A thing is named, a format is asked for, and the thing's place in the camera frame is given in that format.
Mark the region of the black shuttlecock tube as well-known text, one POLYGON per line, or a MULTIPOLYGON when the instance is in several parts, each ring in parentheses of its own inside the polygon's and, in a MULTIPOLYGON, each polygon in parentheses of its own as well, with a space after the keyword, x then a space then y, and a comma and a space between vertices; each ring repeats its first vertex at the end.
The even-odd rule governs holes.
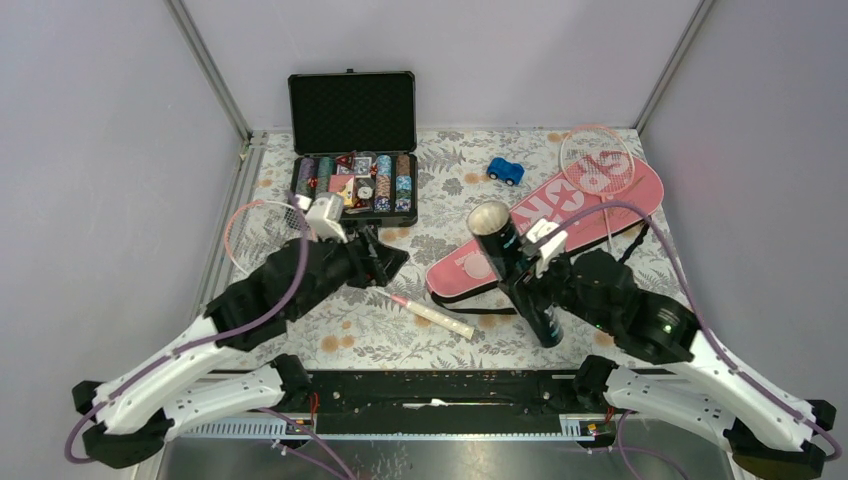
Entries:
POLYGON ((499 201, 476 206, 467 217, 467 226, 495 276, 497 286, 512 303, 544 348, 560 344, 560 323, 548 312, 533 288, 531 258, 524 253, 524 240, 515 226, 509 208, 499 201))

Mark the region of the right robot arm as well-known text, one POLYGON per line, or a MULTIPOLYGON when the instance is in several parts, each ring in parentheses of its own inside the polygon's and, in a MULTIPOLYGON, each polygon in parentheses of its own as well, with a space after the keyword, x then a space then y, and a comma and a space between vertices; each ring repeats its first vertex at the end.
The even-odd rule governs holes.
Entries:
POLYGON ((499 289, 542 346, 558 345, 563 309, 610 335, 625 354, 685 378, 689 390, 663 386, 612 360, 591 355, 573 381, 575 402, 656 416, 713 442, 762 479, 817 479, 826 454, 813 439, 836 410, 804 400, 748 369, 711 338, 695 314, 671 297, 640 288, 631 269, 602 251, 576 260, 521 252, 491 261, 499 289))

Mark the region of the pink racket bag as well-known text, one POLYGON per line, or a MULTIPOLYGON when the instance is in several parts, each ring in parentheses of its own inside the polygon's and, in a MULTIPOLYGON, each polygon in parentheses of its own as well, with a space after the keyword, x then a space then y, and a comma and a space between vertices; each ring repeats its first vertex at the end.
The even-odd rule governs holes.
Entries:
MULTIPOLYGON (((664 186, 645 161, 636 157, 634 166, 632 183, 610 198, 652 214, 662 203, 664 186)), ((516 203, 510 212, 518 232, 523 234, 540 219, 561 223, 600 203, 599 197, 580 191, 558 173, 516 203)), ((639 215, 620 208, 609 208, 604 214, 593 213, 567 228, 566 249, 573 254, 581 253, 604 241, 607 233, 618 234, 641 221, 639 215)), ((482 304, 470 308, 454 306, 497 288, 496 275, 473 239, 429 267, 425 279, 431 300, 450 311, 478 315, 516 313, 510 304, 504 308, 482 304)))

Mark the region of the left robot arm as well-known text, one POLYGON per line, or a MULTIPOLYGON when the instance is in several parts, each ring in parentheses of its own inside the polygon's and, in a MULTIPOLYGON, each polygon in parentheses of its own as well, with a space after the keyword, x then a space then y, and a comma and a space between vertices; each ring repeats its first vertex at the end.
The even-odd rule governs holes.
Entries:
POLYGON ((291 355, 229 381, 195 383, 285 334, 341 287, 387 285, 409 258, 369 229, 346 242, 302 236, 287 241, 138 367, 112 381, 78 383, 72 396, 82 418, 66 441, 67 460, 127 468, 187 431, 230 415, 279 404, 301 409, 309 401, 310 380, 291 355))

